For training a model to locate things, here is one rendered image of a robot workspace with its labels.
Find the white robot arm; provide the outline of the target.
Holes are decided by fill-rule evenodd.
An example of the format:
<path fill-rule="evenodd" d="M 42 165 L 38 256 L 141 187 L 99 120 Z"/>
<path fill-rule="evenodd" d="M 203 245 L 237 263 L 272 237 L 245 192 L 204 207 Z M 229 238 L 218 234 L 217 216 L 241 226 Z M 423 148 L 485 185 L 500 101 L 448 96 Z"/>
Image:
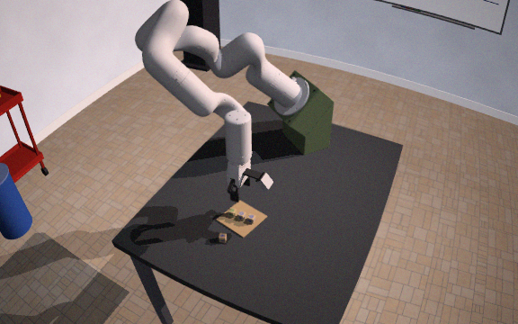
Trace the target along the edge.
<path fill-rule="evenodd" d="M 243 33 L 219 49 L 216 36 L 200 27 L 186 26 L 188 18 L 185 3 L 170 0 L 141 25 L 135 42 L 142 51 L 143 65 L 149 75 L 196 115 L 206 117 L 215 109 L 213 113 L 224 120 L 227 159 L 244 163 L 252 156 L 250 113 L 228 94 L 212 92 L 173 51 L 199 56 L 220 78 L 232 77 L 254 64 L 249 65 L 246 80 L 272 98 L 275 110 L 284 116 L 297 113 L 305 105 L 308 83 L 300 77 L 292 77 L 290 81 L 263 59 L 263 41 L 256 34 Z"/>

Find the peach flat mat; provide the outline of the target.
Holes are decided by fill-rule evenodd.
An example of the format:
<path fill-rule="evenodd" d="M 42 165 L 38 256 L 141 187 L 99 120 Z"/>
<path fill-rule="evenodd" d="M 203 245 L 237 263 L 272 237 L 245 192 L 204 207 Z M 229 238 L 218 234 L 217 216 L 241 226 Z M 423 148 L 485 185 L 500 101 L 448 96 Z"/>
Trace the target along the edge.
<path fill-rule="evenodd" d="M 228 211 L 224 212 L 221 216 L 217 218 L 217 221 L 228 227 L 229 229 L 233 230 L 235 233 L 240 235 L 241 237 L 245 237 L 248 233 L 250 233 L 255 227 L 257 227 L 263 220 L 267 218 L 267 216 L 255 208 L 249 206 L 248 204 L 239 201 L 235 205 L 233 205 L 231 208 L 237 209 L 237 214 L 239 211 L 246 212 L 246 218 L 249 215 L 249 213 L 255 215 L 255 222 L 254 224 L 247 222 L 247 219 L 239 220 L 236 216 L 230 217 L 228 216 Z"/>

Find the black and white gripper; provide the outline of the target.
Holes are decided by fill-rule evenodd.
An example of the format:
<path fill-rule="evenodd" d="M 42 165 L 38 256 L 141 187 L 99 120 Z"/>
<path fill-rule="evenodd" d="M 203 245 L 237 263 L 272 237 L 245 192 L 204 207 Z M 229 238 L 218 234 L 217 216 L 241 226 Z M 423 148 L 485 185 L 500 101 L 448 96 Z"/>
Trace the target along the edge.
<path fill-rule="evenodd" d="M 252 162 L 247 160 L 244 163 L 233 163 L 228 161 L 228 169 L 227 169 L 227 183 L 228 183 L 228 193 L 230 195 L 230 200 L 234 202 L 239 202 L 239 193 L 238 189 L 242 185 L 250 186 L 250 177 L 243 175 L 247 168 L 251 169 Z M 236 183 L 236 185 L 235 185 Z M 233 191 L 233 187 L 236 188 L 236 191 Z M 233 195 L 234 194 L 234 195 Z"/>

